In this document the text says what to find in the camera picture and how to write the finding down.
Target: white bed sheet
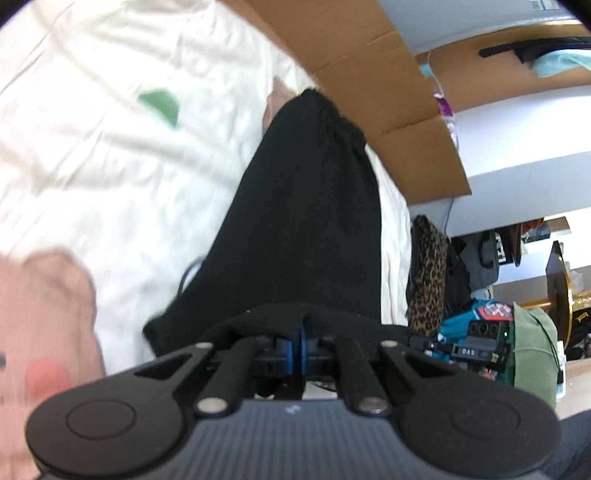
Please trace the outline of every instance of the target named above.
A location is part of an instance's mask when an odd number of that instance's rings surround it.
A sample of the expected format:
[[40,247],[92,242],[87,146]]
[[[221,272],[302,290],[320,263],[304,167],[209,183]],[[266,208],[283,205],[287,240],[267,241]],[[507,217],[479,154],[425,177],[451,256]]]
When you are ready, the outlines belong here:
[[[35,0],[0,30],[0,251],[66,247],[92,273],[108,373],[204,257],[296,62],[213,0]],[[137,102],[166,88],[178,128]],[[382,321],[406,324],[410,220],[378,157]]]

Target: leopard print fabric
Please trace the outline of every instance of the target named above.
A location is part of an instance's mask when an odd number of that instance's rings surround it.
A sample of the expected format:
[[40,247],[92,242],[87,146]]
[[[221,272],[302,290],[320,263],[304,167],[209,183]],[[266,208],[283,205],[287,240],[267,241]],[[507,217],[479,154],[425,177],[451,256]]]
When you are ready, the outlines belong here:
[[424,215],[415,218],[412,238],[413,258],[407,289],[408,326],[432,337],[437,335],[444,320],[449,240]]

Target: white label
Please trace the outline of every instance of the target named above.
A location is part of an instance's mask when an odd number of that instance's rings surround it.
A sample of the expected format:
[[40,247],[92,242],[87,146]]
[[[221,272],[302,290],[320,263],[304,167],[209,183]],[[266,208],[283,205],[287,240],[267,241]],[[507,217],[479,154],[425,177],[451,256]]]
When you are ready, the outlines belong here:
[[556,0],[530,0],[531,6],[534,10],[560,10],[562,9],[562,5],[560,5]]

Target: brown cardboard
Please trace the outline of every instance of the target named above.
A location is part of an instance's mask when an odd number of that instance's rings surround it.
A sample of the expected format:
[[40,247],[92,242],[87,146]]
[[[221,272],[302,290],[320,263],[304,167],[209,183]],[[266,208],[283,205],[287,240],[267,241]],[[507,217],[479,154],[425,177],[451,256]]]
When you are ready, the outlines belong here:
[[361,127],[409,205],[470,194],[428,80],[376,0],[226,2]]
[[[478,51],[504,43],[533,38],[589,35],[576,21],[549,22],[515,27],[468,38],[436,48],[429,63],[456,112],[530,93],[591,84],[591,72],[579,67],[548,78],[538,78],[512,51],[486,59]],[[426,61],[426,54],[417,57]]]

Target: gray bag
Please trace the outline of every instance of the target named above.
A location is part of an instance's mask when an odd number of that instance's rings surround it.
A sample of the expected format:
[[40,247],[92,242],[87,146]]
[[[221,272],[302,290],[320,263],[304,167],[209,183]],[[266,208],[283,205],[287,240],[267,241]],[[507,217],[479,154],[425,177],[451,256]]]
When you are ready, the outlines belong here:
[[499,254],[494,230],[452,239],[453,248],[470,273],[472,291],[487,288],[499,278]]

